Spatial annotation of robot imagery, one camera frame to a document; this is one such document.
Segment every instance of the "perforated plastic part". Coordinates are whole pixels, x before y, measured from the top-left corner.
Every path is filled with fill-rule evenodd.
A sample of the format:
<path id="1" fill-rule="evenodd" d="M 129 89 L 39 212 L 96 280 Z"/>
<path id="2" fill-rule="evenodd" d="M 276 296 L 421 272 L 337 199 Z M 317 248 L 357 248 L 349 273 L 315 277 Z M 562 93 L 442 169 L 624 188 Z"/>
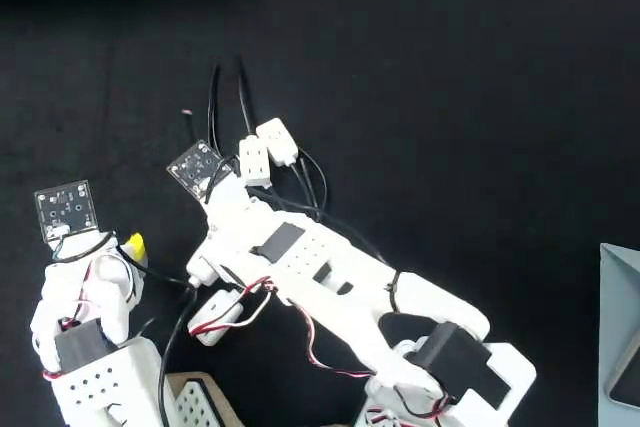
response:
<path id="1" fill-rule="evenodd" d="M 222 422 L 200 380 L 189 380 L 178 394 L 176 408 L 185 427 L 220 427 Z"/>

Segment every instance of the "black background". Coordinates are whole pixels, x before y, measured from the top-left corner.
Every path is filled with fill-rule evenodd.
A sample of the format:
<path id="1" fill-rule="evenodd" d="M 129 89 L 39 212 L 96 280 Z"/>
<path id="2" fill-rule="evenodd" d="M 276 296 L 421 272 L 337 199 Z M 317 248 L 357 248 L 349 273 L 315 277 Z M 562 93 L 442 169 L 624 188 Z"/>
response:
<path id="1" fill-rule="evenodd" d="M 259 120 L 326 167 L 332 211 L 401 270 L 480 308 L 539 378 L 510 423 L 595 426 L 598 245 L 638 246 L 637 0 L 6 0 L 0 15 L 3 421 L 59 418 L 29 320 L 50 252 L 32 193 L 91 182 L 98 220 L 180 275 L 203 213 L 164 171 L 204 135 L 212 62 L 244 56 Z M 243 133 L 231 71 L 221 136 Z M 180 292 L 150 280 L 134 325 L 166 341 Z M 416 337 L 420 332 L 407 332 Z M 277 303 L 171 370 L 214 375 L 247 425 L 347 421 L 360 381 L 307 364 Z M 323 333 L 318 356 L 353 363 Z"/>

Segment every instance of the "yellow component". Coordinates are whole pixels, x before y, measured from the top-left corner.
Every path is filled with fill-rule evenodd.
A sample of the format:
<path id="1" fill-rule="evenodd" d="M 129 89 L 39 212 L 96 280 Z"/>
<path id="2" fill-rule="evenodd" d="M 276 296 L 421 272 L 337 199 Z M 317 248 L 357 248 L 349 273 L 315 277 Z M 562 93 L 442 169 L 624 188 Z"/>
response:
<path id="1" fill-rule="evenodd" d="M 142 235 L 137 232 L 133 234 L 131 238 L 129 238 L 129 240 L 127 240 L 126 245 L 131 248 L 131 257 L 133 257 L 133 260 L 135 260 L 136 262 L 142 261 L 142 259 L 144 259 L 144 256 L 147 254 L 147 251 L 144 248 L 144 240 L 142 238 Z"/>

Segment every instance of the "circuit board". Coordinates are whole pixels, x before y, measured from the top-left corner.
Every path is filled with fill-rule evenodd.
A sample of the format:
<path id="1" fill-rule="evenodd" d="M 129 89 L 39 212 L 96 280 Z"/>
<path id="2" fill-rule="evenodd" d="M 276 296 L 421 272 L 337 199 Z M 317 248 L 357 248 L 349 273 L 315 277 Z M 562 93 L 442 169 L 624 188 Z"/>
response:
<path id="1" fill-rule="evenodd" d="M 209 179 L 218 168 L 220 160 L 220 157 L 204 140 L 199 140 L 184 154 L 171 162 L 167 167 L 167 172 L 196 200 L 200 201 L 207 192 Z M 231 169 L 226 165 L 223 166 L 216 174 L 215 184 L 220 183 L 229 172 Z"/>
<path id="2" fill-rule="evenodd" d="M 98 228 L 86 180 L 40 190 L 34 197 L 45 243 Z"/>

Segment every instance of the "white robot part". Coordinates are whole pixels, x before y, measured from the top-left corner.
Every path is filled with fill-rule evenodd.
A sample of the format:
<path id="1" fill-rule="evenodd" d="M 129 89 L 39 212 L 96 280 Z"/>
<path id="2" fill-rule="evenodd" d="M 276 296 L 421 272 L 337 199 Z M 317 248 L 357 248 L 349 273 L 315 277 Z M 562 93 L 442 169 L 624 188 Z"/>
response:
<path id="1" fill-rule="evenodd" d="M 256 134 L 265 142 L 275 165 L 288 167 L 296 162 L 298 146 L 278 117 L 256 127 Z"/>
<path id="2" fill-rule="evenodd" d="M 209 224 L 207 239 L 187 266 L 192 277 L 249 285 L 269 276 L 283 303 L 304 309 L 346 342 L 388 387 L 404 383 L 441 395 L 435 379 L 394 353 L 380 332 L 378 321 L 394 310 L 390 290 L 400 312 L 455 322 L 478 340 L 489 331 L 488 320 L 473 306 L 414 274 L 396 278 L 394 269 L 304 214 L 273 211 L 251 198 Z M 274 240 L 287 235 L 295 239 Z M 287 241 L 277 259 L 268 258 L 267 245 Z"/>
<path id="3" fill-rule="evenodd" d="M 442 427 L 503 427 L 507 423 L 533 382 L 535 369 L 508 344 L 482 347 L 490 325 L 478 309 L 426 279 L 397 272 L 304 214 L 274 211 L 267 203 L 244 195 L 243 183 L 230 172 L 216 184 L 210 202 L 202 202 L 209 231 L 187 266 L 193 285 L 210 285 L 219 277 L 245 288 L 268 278 L 284 305 L 295 306 L 311 325 L 321 323 L 373 373 L 368 393 L 380 402 L 381 412 L 389 409 L 409 424 L 421 426 L 438 425 L 441 419 Z M 433 367 L 429 359 L 416 365 L 417 361 L 410 362 L 386 343 L 378 323 L 388 313 L 437 321 L 443 329 L 425 346 L 425 355 L 447 359 L 447 352 L 456 351 L 448 349 L 461 345 L 469 355 L 469 365 L 488 380 L 483 377 L 476 384 L 476 379 L 458 375 L 453 391 L 459 398 L 447 405 L 449 392 L 428 372 Z M 445 335 L 452 337 L 440 344 Z M 447 362 L 435 368 L 457 375 L 446 370 Z M 468 385 L 476 385 L 486 399 Z M 426 414 L 409 412 L 408 404 L 397 394 L 399 389 L 415 407 L 413 412 Z M 496 392 L 502 400 L 496 400 Z M 440 412 L 444 405 L 446 412 Z M 434 420 L 434 412 L 439 419 Z"/>
<path id="4" fill-rule="evenodd" d="M 270 187 L 269 154 L 264 141 L 255 135 L 248 135 L 238 144 L 238 152 L 240 174 L 245 185 L 248 187 Z"/>
<path id="5" fill-rule="evenodd" d="M 187 327 L 191 332 L 198 325 L 216 320 L 220 324 L 230 324 L 235 322 L 244 310 L 242 304 L 237 301 L 240 294 L 237 291 L 219 290 L 202 306 L 202 308 L 191 318 Z M 203 345 L 211 347 L 218 343 L 222 336 L 229 329 L 221 329 L 213 332 L 205 332 L 196 335 L 196 338 Z"/>
<path id="6" fill-rule="evenodd" d="M 418 350 L 424 345 L 427 337 L 418 339 L 417 342 L 405 340 L 400 342 L 394 351 L 405 356 L 410 352 Z M 442 427 L 487 427 L 504 426 L 520 404 L 522 398 L 535 380 L 535 367 L 512 345 L 505 343 L 484 344 L 491 352 L 487 365 L 493 370 L 509 387 L 509 392 L 496 409 L 473 389 L 468 389 L 461 399 L 455 404 L 446 407 L 442 414 L 438 416 Z M 365 386 L 368 395 L 365 406 L 355 424 L 355 427 L 367 426 L 367 412 L 371 408 L 384 406 L 390 409 L 395 416 L 405 422 L 424 427 L 435 427 L 435 419 L 419 419 L 409 414 L 397 392 L 389 389 L 379 381 L 377 377 L 372 377 Z M 411 386 L 402 387 L 402 396 L 410 405 L 412 410 L 419 412 L 429 412 L 433 410 L 438 397 L 427 394 L 424 390 L 415 389 Z"/>
<path id="7" fill-rule="evenodd" d="M 162 425 L 157 386 L 160 355 L 153 343 L 136 337 L 117 352 L 51 382 L 67 425 Z M 110 414 L 112 407 L 117 414 Z M 165 406 L 171 426 L 185 425 L 165 383 Z"/>
<path id="8" fill-rule="evenodd" d="M 58 259 L 73 259 L 99 245 L 106 235 L 91 230 L 51 242 Z M 144 281 L 115 250 L 111 236 L 99 249 L 70 262 L 55 262 L 45 269 L 42 299 L 38 303 L 31 331 L 34 350 L 45 370 L 60 370 L 55 337 L 73 322 L 100 319 L 104 335 L 114 344 L 129 335 L 129 312 L 139 302 Z"/>

